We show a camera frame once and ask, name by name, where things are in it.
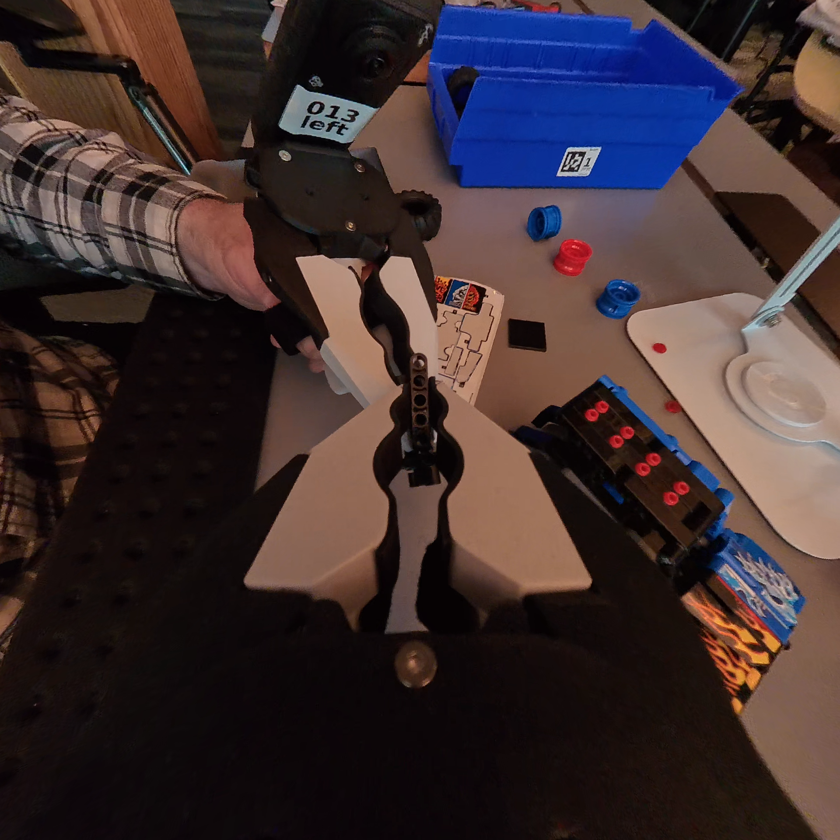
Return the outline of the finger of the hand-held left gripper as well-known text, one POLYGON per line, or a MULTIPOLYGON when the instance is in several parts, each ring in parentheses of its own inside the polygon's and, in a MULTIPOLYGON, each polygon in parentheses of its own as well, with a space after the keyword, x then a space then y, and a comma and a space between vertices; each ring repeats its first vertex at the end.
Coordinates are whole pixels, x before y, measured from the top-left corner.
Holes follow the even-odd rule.
POLYGON ((438 375, 438 327, 435 274, 425 245, 410 255, 390 255, 381 268, 381 286, 395 305, 384 316, 392 337, 394 361, 406 372, 411 357, 422 354, 430 375, 438 375))
POLYGON ((327 330, 320 353, 332 391, 351 394, 362 407, 395 397, 397 385, 385 349, 362 313, 362 261, 298 259, 297 264, 327 330))

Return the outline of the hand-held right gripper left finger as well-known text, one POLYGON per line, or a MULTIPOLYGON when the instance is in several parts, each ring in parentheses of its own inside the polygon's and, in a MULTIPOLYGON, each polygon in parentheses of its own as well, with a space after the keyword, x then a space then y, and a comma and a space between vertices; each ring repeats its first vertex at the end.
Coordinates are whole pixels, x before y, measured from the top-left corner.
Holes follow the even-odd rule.
POLYGON ((245 575, 252 591, 338 603, 352 629, 384 631, 400 572, 418 572, 421 490, 397 478, 385 395, 315 446, 245 575))

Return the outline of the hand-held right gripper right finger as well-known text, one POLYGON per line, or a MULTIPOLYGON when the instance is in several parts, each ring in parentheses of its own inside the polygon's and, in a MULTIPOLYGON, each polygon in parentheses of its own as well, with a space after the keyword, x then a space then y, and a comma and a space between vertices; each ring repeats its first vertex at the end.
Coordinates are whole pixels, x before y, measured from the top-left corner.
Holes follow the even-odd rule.
POLYGON ((592 586, 529 450, 463 398, 437 399, 446 489, 421 565, 421 623, 473 631, 496 608, 592 586))

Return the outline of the blue black brick truck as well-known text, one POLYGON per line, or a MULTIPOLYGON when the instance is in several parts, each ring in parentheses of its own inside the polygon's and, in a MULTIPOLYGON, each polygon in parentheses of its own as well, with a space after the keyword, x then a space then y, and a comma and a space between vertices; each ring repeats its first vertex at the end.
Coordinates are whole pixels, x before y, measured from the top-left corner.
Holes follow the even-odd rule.
POLYGON ((567 469, 656 562, 742 713, 806 599, 770 553, 728 527, 733 493, 607 376, 512 435, 567 469))

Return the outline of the person's left forearm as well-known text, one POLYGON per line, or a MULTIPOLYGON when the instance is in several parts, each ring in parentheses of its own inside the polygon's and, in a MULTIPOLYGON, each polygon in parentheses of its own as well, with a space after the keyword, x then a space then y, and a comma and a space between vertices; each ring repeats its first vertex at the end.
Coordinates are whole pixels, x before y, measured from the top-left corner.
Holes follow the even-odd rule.
POLYGON ((50 119, 1 96, 1 242, 10 255, 158 291, 217 300, 176 246, 187 206, 223 197, 116 133, 50 119))

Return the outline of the grey desk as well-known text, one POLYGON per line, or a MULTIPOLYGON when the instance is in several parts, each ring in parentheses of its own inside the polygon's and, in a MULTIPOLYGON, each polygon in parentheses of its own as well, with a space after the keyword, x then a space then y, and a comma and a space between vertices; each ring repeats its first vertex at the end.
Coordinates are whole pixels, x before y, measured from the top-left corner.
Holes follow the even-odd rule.
MULTIPOLYGON (((404 86, 364 132, 395 186, 444 204, 432 243, 443 271, 483 279, 512 317, 546 322, 548 351, 494 350, 479 406, 517 425, 597 375, 630 387, 648 411, 664 387, 623 328, 598 316, 594 280, 563 280, 528 246, 520 214, 538 191, 462 190, 444 163, 424 87, 404 86)), ((371 653, 307 647, 312 690, 279 722, 303 753, 290 772, 281 830, 303 838, 838 838, 838 561, 783 547, 739 497, 735 528, 767 539, 811 597, 792 650, 746 712, 723 711, 721 679, 674 595, 653 581, 630 538, 566 479, 563 511, 585 558, 632 586, 622 611, 598 603, 580 637, 446 636, 434 680, 397 684, 397 644, 371 653)))

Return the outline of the person's left hand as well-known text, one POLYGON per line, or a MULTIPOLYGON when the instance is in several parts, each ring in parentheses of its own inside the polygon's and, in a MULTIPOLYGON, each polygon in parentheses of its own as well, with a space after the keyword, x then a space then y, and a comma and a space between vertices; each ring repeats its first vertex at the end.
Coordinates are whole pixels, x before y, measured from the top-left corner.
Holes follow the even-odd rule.
POLYGON ((265 312, 280 304, 262 279, 242 203, 199 198, 181 212, 175 242, 187 275, 206 292, 265 312))

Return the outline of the white sticker sheet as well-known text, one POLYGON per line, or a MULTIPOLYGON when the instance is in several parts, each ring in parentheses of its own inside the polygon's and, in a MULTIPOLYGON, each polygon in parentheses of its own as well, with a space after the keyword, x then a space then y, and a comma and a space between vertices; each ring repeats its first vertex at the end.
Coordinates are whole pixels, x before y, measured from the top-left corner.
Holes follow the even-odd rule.
POLYGON ((490 287, 449 276, 436 276, 434 290, 437 387, 447 387, 473 405, 501 323, 505 298, 490 287))

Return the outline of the black rubber tire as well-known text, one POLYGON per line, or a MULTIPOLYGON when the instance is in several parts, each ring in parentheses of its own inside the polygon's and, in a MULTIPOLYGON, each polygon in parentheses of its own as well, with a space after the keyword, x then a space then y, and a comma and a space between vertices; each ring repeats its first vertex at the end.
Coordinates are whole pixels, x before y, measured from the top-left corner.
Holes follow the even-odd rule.
POLYGON ((413 220, 415 229, 423 242, 434 239, 443 220, 443 209, 438 199, 421 191, 401 191, 396 197, 413 220))

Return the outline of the small red wheel hub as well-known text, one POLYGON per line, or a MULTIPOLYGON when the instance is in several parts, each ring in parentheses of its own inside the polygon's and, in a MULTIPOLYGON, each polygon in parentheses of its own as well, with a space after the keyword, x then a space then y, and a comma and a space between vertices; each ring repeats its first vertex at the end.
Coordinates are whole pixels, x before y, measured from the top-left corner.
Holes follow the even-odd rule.
POLYGON ((561 244, 553 259, 553 268, 565 277, 579 276, 592 258, 593 250, 582 240, 568 238, 561 244))

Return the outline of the dark perforated panel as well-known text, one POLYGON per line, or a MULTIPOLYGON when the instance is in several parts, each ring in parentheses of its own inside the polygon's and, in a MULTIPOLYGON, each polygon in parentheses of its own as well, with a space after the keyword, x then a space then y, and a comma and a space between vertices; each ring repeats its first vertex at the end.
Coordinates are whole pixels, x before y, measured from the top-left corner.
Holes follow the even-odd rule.
POLYGON ((2 822, 98 722, 156 596, 253 492, 266 316, 158 295, 2 665, 2 822))

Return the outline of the blue storage bin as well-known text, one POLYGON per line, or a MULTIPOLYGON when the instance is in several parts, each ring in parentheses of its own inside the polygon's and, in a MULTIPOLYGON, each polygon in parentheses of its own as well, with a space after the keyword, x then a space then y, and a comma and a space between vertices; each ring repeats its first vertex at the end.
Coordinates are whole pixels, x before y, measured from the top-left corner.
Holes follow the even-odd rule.
POLYGON ((657 21, 450 5, 427 73, 464 187, 659 189, 740 90, 657 21))

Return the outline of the white book stand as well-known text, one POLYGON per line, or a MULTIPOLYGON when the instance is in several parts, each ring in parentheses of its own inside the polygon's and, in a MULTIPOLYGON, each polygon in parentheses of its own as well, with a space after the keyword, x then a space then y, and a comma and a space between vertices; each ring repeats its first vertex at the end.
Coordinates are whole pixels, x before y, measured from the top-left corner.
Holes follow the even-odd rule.
POLYGON ((733 292, 639 311, 626 331, 784 541, 839 556, 839 367, 784 308, 829 255, 836 220, 764 300, 733 292), (651 345, 665 343, 656 354, 651 345))

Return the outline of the person's plaid shirt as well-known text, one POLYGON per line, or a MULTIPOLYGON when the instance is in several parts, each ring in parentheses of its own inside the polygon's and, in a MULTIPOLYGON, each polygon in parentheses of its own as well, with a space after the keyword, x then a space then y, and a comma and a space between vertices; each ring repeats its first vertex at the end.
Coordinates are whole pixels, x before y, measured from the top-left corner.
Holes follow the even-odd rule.
POLYGON ((2 656, 118 383, 95 344, 2 322, 2 656))

